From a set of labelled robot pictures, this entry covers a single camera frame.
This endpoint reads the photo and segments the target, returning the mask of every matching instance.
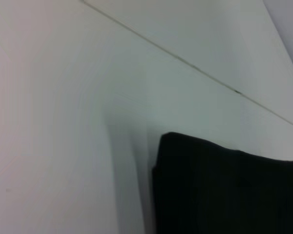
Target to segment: white wall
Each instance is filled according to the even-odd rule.
[[[262,0],[85,0],[293,123],[293,64]]]
[[[293,0],[264,0],[293,62]]]
[[[152,234],[177,131],[293,160],[293,126],[75,0],[0,1],[0,234]]]

